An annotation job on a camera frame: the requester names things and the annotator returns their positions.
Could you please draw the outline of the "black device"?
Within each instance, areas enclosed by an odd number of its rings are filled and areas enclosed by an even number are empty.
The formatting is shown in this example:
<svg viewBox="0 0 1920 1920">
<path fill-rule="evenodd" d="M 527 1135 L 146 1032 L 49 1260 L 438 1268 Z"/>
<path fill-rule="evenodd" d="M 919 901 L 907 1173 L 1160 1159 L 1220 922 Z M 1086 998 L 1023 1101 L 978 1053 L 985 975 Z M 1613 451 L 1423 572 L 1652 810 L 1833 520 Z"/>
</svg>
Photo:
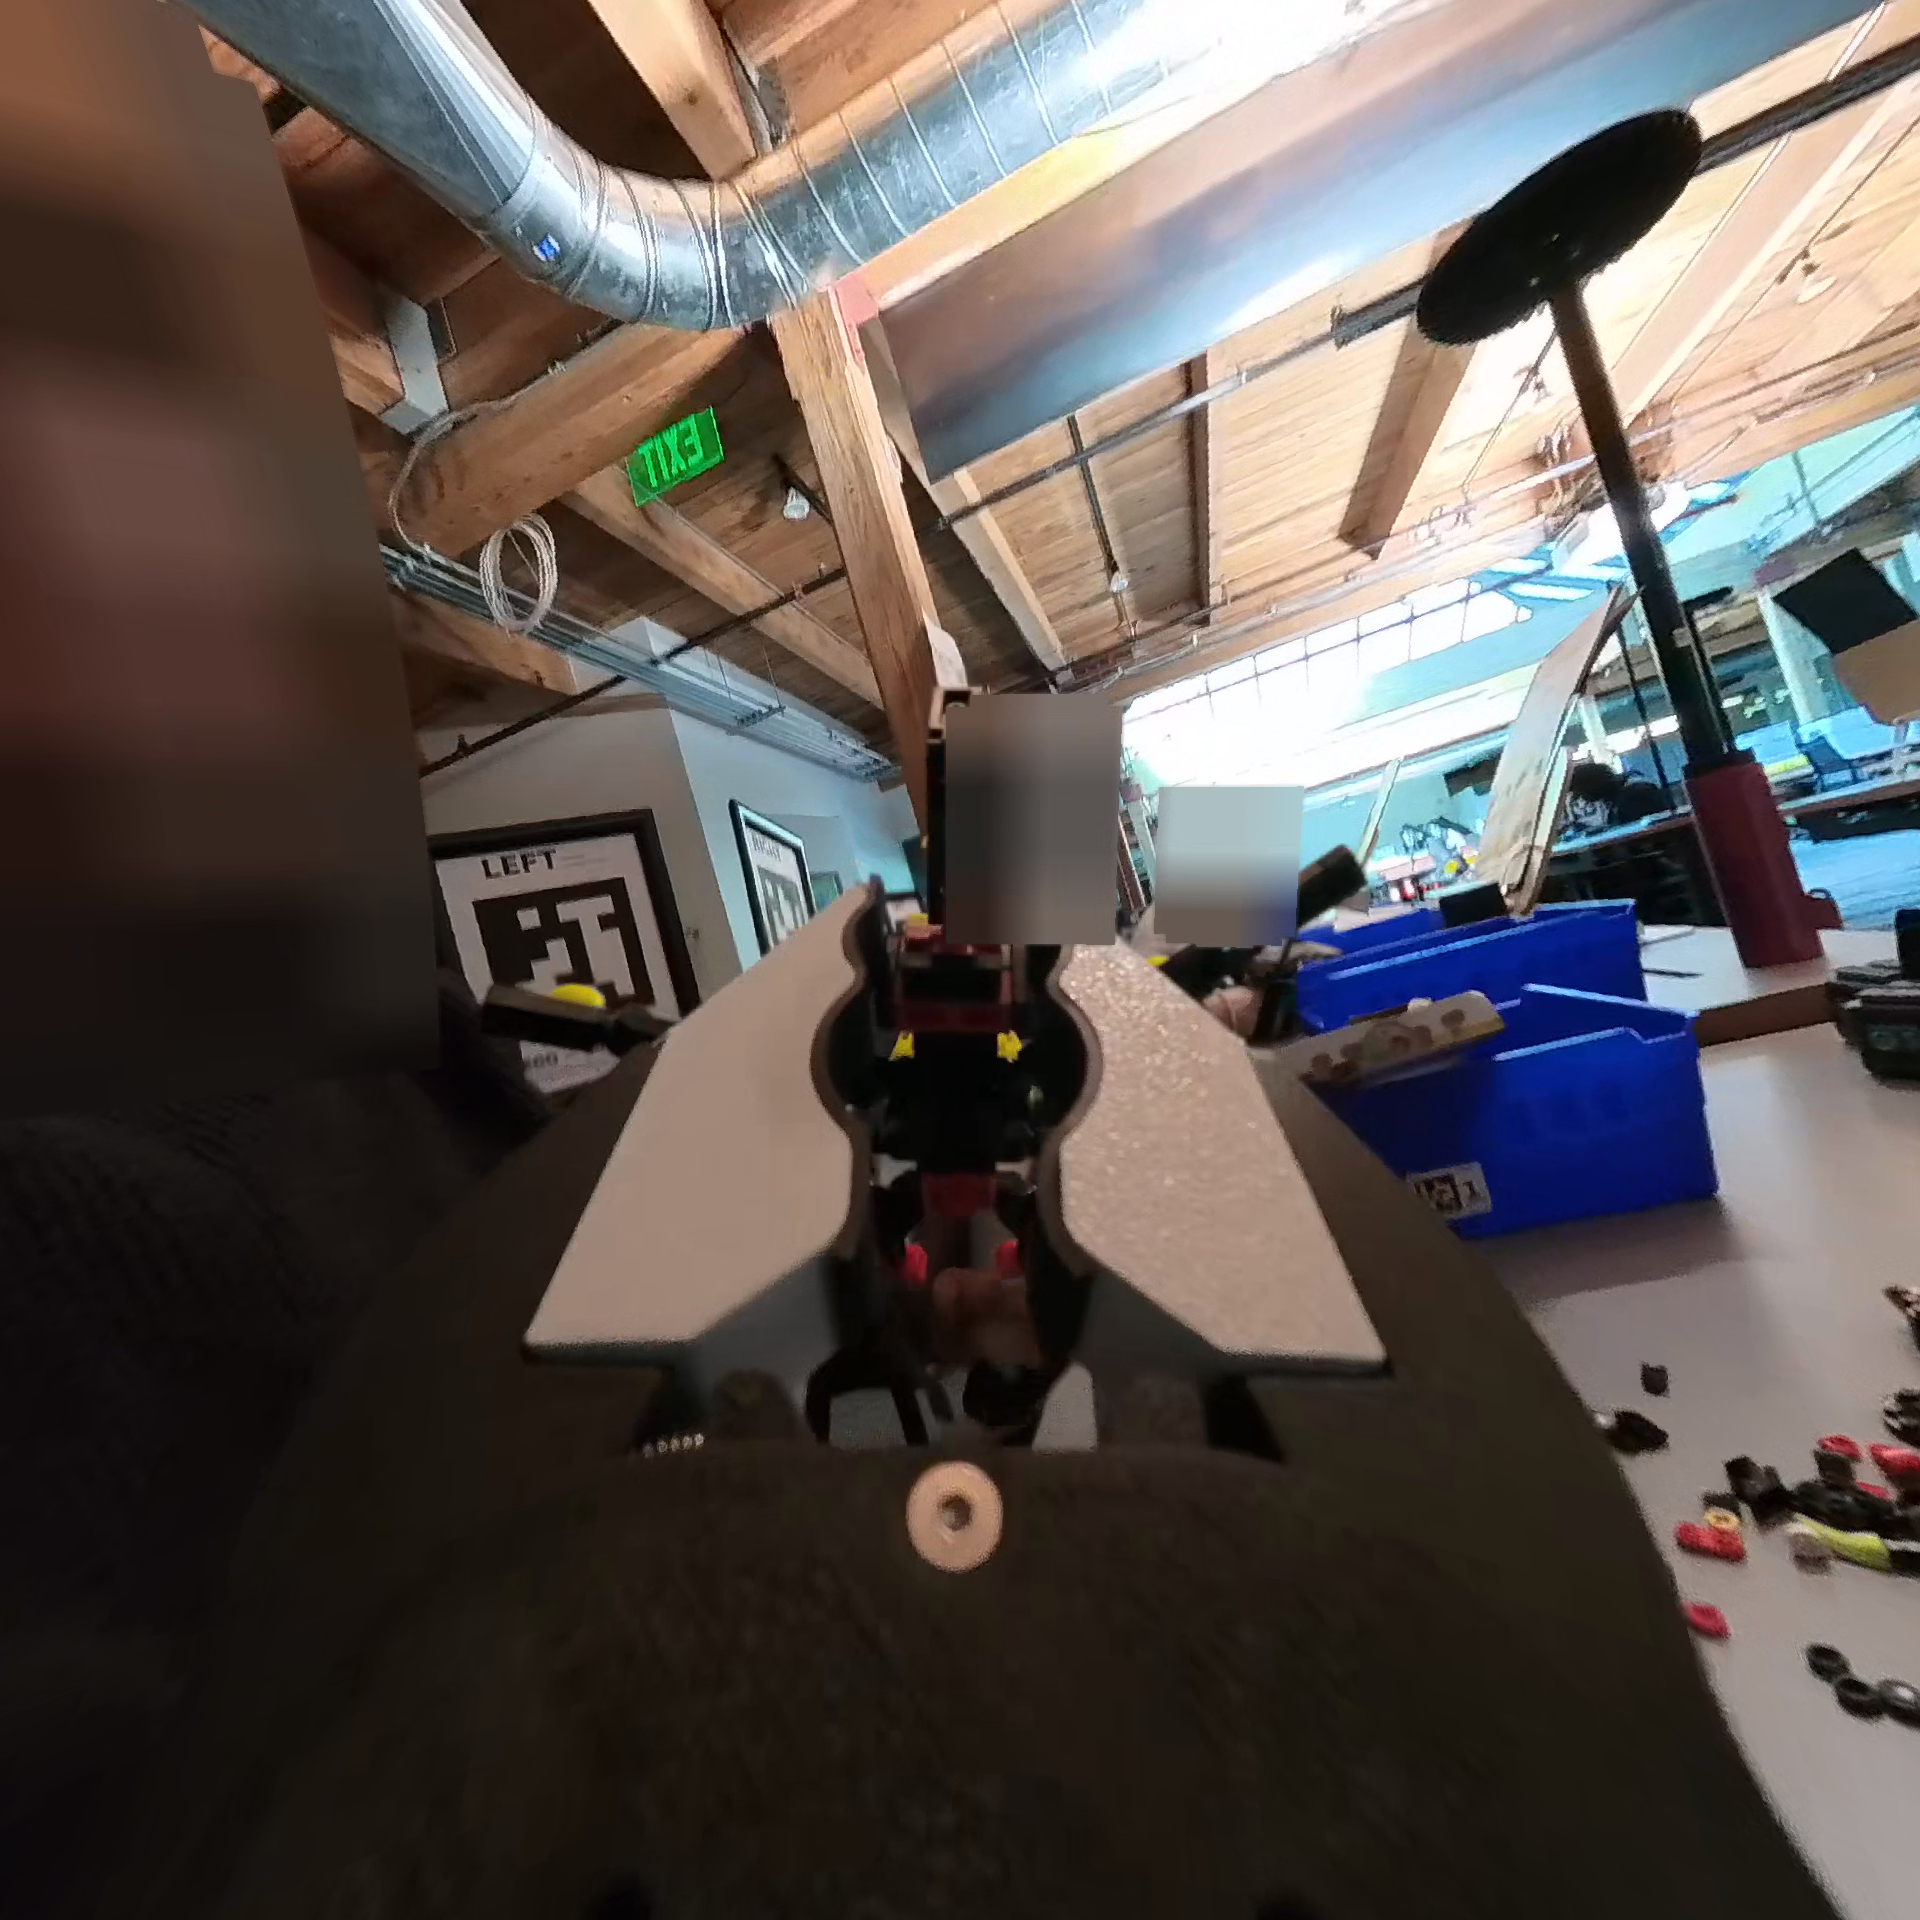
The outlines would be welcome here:
<svg viewBox="0 0 1920 1920">
<path fill-rule="evenodd" d="M 1920 977 L 1911 977 L 1901 963 L 1833 967 L 1832 1020 L 1874 1079 L 1920 1079 Z"/>
</svg>

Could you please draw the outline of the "brown cardboard sheet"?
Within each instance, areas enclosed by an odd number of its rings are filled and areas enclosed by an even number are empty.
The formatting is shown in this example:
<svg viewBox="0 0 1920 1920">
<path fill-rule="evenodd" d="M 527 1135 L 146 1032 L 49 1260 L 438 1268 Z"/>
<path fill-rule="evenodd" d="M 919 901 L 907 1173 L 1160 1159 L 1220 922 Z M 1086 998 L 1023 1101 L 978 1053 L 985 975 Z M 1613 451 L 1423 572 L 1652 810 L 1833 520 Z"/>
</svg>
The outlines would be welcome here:
<svg viewBox="0 0 1920 1920">
<path fill-rule="evenodd" d="M 1571 714 L 1599 661 L 1599 651 L 1626 623 L 1641 589 L 1619 587 L 1595 612 L 1577 623 L 1571 638 L 1560 638 L 1524 698 L 1524 714 L 1507 736 L 1494 794 L 1479 837 L 1474 877 L 1498 893 L 1498 916 L 1524 922 L 1545 901 L 1549 850 L 1566 818 L 1566 785 L 1571 785 L 1571 750 L 1566 730 Z"/>
</svg>

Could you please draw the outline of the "cardboard box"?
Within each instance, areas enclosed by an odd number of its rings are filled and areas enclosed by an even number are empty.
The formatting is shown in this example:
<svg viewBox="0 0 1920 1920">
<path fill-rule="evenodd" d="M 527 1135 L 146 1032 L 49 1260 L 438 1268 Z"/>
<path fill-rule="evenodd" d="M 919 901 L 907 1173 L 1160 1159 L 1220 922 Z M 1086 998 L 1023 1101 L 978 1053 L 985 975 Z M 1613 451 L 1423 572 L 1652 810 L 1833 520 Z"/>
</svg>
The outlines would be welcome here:
<svg viewBox="0 0 1920 1920">
<path fill-rule="evenodd" d="M 1778 604 L 1832 651 L 1833 679 L 1876 726 L 1920 714 L 1920 612 L 1862 548 L 1783 587 Z"/>
</svg>

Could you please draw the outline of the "black pole stand red base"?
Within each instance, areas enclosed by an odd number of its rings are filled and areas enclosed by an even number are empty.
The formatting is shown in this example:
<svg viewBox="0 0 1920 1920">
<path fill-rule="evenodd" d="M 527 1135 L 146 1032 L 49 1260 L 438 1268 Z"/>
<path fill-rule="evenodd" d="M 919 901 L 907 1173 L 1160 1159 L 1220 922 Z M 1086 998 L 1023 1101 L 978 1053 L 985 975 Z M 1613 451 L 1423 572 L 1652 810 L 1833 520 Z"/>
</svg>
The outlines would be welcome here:
<svg viewBox="0 0 1920 1920">
<path fill-rule="evenodd" d="M 1812 903 L 1790 823 L 1752 750 L 1735 747 L 1720 684 L 1694 651 L 1667 545 L 1595 346 L 1583 284 L 1626 253 L 1688 193 L 1700 158 L 1694 113 L 1645 113 L 1534 168 L 1486 209 L 1426 272 L 1415 322 L 1431 346 L 1479 346 L 1549 310 L 1577 410 L 1619 518 L 1626 572 L 1688 750 L 1694 828 L 1745 967 L 1817 963 Z"/>
</svg>

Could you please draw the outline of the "green exit sign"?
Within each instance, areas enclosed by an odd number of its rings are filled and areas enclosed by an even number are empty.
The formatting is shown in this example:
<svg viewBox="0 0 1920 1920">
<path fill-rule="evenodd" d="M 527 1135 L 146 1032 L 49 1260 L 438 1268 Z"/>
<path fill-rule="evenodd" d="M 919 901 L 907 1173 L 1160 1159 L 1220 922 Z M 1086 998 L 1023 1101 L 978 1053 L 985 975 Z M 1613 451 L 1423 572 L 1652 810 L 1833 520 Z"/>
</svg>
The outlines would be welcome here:
<svg viewBox="0 0 1920 1920">
<path fill-rule="evenodd" d="M 723 427 L 716 427 L 716 410 L 710 407 L 696 414 L 660 427 L 620 455 L 627 496 L 631 496 L 631 505 L 653 505 L 653 500 L 688 492 L 691 477 L 723 468 L 723 455 L 728 455 Z"/>
</svg>

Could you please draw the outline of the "person's dark knit sweater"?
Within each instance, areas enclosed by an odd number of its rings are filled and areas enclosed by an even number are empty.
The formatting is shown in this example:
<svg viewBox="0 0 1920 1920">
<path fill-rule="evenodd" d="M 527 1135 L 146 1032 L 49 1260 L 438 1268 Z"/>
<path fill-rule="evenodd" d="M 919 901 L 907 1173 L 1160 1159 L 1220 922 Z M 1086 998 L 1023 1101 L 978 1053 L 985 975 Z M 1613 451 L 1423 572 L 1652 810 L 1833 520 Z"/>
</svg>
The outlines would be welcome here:
<svg viewBox="0 0 1920 1920">
<path fill-rule="evenodd" d="M 443 975 L 443 1059 L 4 1121 L 0 1906 L 96 1917 L 313 1371 L 550 1121 Z"/>
</svg>

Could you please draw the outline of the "silver round air duct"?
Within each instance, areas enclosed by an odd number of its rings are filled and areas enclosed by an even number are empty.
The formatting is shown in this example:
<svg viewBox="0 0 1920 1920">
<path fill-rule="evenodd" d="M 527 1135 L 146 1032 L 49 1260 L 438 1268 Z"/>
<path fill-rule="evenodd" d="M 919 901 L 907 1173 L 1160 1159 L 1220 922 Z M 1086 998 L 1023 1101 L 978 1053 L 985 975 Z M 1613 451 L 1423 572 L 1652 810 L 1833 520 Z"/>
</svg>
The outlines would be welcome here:
<svg viewBox="0 0 1920 1920">
<path fill-rule="evenodd" d="M 189 13 L 527 284 L 660 331 L 766 322 L 1220 53 L 1189 8 L 985 8 L 728 183 L 660 183 L 576 146 L 463 8 Z"/>
</svg>

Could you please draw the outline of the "heap of toy bricks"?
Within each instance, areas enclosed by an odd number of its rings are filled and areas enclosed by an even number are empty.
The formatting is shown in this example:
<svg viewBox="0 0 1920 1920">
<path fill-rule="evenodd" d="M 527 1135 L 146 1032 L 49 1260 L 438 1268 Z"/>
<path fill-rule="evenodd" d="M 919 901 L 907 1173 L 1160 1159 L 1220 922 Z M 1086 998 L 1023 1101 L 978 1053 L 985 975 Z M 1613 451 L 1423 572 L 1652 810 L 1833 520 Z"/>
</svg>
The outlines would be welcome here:
<svg viewBox="0 0 1920 1920">
<path fill-rule="evenodd" d="M 1876 1286 L 1790 1309 L 1710 1268 L 1566 1309 L 1599 1417 L 1660 1427 L 1626 1459 L 1710 1676 L 1763 1758 L 1917 1758 L 1917 1335 Z"/>
</svg>

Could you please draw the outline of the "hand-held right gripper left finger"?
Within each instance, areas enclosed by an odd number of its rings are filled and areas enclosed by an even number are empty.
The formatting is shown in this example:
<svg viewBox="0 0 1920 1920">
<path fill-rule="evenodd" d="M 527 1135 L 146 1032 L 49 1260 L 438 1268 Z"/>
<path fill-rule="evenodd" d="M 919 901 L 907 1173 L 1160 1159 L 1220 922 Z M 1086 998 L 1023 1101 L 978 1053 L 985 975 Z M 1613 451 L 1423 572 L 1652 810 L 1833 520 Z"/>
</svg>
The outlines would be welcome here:
<svg viewBox="0 0 1920 1920">
<path fill-rule="evenodd" d="M 828 1020 L 867 989 L 874 908 L 878 881 L 843 893 L 660 1040 L 527 1355 L 688 1387 L 801 1387 L 837 1355 L 828 1268 L 859 1247 L 874 1151 L 828 1086 Z"/>
</svg>

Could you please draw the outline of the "blue plastic bin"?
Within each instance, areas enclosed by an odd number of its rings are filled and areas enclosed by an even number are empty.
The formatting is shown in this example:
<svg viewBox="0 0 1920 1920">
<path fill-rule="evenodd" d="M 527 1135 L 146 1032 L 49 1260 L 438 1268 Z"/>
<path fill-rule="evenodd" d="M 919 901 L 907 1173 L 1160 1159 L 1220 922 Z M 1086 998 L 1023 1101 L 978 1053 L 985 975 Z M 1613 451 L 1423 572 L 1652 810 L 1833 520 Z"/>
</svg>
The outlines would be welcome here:
<svg viewBox="0 0 1920 1920">
<path fill-rule="evenodd" d="M 1410 908 L 1345 931 L 1312 931 L 1336 956 L 1299 967 L 1293 1004 L 1301 1032 L 1336 1032 L 1410 998 L 1516 998 L 1524 989 L 1578 989 L 1645 998 L 1641 908 L 1545 903 L 1538 916 L 1494 916 L 1448 925 L 1443 908 Z"/>
<path fill-rule="evenodd" d="M 1323 1104 L 1462 1242 L 1720 1195 L 1688 1013 L 1578 989 L 1498 998 L 1507 1032 Z"/>
</svg>

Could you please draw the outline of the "large framed tag poster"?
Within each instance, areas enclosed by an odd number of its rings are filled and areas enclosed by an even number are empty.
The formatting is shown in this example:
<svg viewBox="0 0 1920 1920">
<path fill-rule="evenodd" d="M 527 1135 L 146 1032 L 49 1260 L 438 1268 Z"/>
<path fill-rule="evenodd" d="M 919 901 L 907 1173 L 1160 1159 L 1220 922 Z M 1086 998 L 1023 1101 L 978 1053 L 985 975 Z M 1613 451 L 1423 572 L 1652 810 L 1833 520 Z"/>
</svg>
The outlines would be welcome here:
<svg viewBox="0 0 1920 1920">
<path fill-rule="evenodd" d="M 696 1004 L 649 810 L 426 838 L 438 945 L 535 1095 L 603 1079 Z"/>
</svg>

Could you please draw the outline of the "small framed tag poster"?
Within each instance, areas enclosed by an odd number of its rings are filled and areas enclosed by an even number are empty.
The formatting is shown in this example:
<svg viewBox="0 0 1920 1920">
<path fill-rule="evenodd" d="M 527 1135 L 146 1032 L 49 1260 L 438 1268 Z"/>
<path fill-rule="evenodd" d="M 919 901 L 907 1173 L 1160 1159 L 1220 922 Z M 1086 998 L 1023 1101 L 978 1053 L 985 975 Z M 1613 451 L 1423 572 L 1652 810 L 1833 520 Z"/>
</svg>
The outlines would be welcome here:
<svg viewBox="0 0 1920 1920">
<path fill-rule="evenodd" d="M 747 901 L 756 922 L 759 956 L 775 952 L 791 931 L 815 922 L 808 850 L 791 828 L 759 810 L 728 805 Z"/>
</svg>

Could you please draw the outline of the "black yellow spider brick model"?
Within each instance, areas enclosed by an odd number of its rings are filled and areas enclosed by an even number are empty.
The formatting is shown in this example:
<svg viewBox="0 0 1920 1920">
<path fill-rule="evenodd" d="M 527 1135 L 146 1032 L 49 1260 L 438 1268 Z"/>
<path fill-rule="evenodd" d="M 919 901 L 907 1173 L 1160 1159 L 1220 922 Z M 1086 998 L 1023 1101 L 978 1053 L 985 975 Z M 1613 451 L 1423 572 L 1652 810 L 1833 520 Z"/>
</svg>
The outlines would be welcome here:
<svg viewBox="0 0 1920 1920">
<path fill-rule="evenodd" d="M 867 989 L 828 1020 L 828 1086 L 874 1173 L 859 1247 L 828 1268 L 843 1346 L 782 1396 L 823 1438 L 851 1387 L 907 1412 L 933 1399 L 946 1422 L 946 1377 L 964 1377 L 964 1417 L 1027 1441 L 1086 1304 L 1041 1220 L 1041 1145 L 1086 1079 L 1049 998 L 1063 945 L 946 940 L 933 922 L 895 922 L 886 901 L 859 940 Z"/>
</svg>

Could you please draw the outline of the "pale perforated toy plate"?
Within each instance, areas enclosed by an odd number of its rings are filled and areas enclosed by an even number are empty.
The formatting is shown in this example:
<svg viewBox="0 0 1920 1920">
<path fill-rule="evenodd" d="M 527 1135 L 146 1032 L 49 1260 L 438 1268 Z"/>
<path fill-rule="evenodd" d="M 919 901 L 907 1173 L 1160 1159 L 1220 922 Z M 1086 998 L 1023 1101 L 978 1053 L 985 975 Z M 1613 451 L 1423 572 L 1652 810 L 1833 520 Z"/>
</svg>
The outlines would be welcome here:
<svg viewBox="0 0 1920 1920">
<path fill-rule="evenodd" d="M 1312 1090 L 1354 1090 L 1354 1086 L 1381 1086 L 1399 1072 L 1434 1070 L 1498 1032 L 1507 1032 L 1498 1004 L 1487 993 L 1466 989 L 1466 993 L 1448 993 L 1448 998 L 1410 998 L 1410 1004 L 1330 1027 L 1320 1036 L 1301 1036 L 1293 1050 L 1293 1070 Z"/>
</svg>

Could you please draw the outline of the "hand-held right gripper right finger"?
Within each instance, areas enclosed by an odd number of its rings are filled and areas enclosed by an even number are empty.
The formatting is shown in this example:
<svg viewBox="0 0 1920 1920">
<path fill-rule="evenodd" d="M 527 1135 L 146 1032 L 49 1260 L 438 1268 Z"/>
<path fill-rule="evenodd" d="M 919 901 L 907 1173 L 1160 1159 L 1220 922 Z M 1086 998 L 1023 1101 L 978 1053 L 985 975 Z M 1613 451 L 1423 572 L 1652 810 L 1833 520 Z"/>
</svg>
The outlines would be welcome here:
<svg viewBox="0 0 1920 1920">
<path fill-rule="evenodd" d="M 1041 1145 L 1049 1247 L 1091 1377 L 1380 1377 L 1381 1335 L 1248 1050 L 1127 945 L 1063 945 L 1086 1050 Z"/>
</svg>

